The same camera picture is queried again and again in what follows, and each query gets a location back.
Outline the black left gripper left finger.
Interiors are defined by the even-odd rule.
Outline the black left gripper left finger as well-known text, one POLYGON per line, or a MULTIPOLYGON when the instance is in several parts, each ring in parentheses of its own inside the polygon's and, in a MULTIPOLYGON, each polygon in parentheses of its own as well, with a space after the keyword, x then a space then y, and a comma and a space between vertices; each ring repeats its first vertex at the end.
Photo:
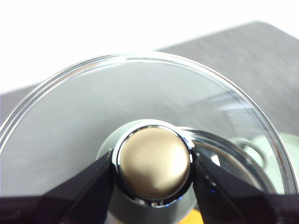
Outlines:
POLYGON ((103 224, 113 191, 111 154, 40 196, 0 199, 2 224, 103 224))

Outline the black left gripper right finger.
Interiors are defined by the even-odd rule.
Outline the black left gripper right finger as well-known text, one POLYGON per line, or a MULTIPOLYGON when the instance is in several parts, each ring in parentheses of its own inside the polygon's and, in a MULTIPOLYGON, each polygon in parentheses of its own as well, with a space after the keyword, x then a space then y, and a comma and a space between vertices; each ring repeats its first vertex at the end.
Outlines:
POLYGON ((193 189, 206 224, 297 224, 299 196, 264 193, 203 154, 193 159, 193 189))

